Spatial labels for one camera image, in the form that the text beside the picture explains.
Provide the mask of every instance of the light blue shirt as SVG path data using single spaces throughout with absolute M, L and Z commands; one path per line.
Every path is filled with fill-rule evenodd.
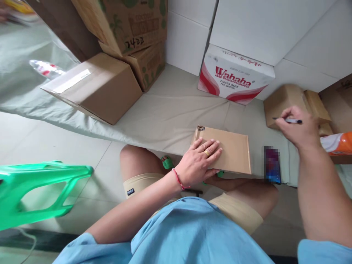
M 332 242 L 302 240 L 300 264 L 351 264 L 352 249 Z M 84 233 L 54 264 L 107 263 L 273 263 L 240 226 L 213 204 L 186 197 L 164 207 L 131 242 L 99 245 Z

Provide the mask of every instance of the right hand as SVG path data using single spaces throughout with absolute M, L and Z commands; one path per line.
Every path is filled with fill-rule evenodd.
M 302 124 L 287 123 L 285 118 L 288 117 L 300 119 L 302 120 Z M 298 106 L 285 109 L 280 118 L 275 120 L 275 123 L 284 136 L 299 150 L 321 147 L 317 121 L 311 114 L 302 111 Z

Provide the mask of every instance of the packing tape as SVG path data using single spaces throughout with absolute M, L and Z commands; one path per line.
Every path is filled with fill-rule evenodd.
M 65 83 L 61 84 L 60 86 L 56 87 L 53 90 L 53 92 L 56 93 L 56 94 L 63 93 L 64 91 L 66 91 L 67 89 L 71 88 L 72 86 L 74 86 L 79 81 L 83 80 L 85 77 L 87 77 L 91 73 L 92 73 L 92 71 L 90 71 L 89 69 L 86 69 L 86 70 L 80 72 L 79 74 L 75 75 L 73 78 L 71 78 L 67 82 L 65 82 Z

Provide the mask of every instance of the red string bracelet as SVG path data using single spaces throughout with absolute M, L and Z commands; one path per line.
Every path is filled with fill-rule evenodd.
M 175 173 L 175 175 L 176 175 L 176 179 L 177 179 L 178 183 L 181 185 L 182 191 L 184 191 L 184 190 L 187 189 L 187 188 L 190 188 L 190 187 L 184 187 L 183 184 L 182 184 L 181 181 L 180 181 L 179 175 L 177 174 L 175 168 L 172 168 L 172 170 L 174 171 L 174 173 Z

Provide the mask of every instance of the bed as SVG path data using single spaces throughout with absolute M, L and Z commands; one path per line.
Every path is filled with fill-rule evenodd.
M 43 120 L 95 138 L 177 155 L 189 148 L 198 124 L 245 134 L 249 136 L 253 175 L 262 177 L 263 147 L 272 146 L 280 151 L 282 182 L 297 186 L 296 148 L 279 131 L 266 126 L 262 101 L 254 99 L 243 106 L 201 92 L 197 90 L 197 76 L 166 65 L 148 93 L 111 126 L 74 110 L 39 88 L 46 80 L 29 66 L 30 59 L 49 61 L 66 70 L 78 63 L 59 46 L 45 25 L 28 28 L 8 24 L 0 28 L 0 111 Z M 339 166 L 339 170 L 352 196 L 352 185 L 345 175 L 351 169 Z

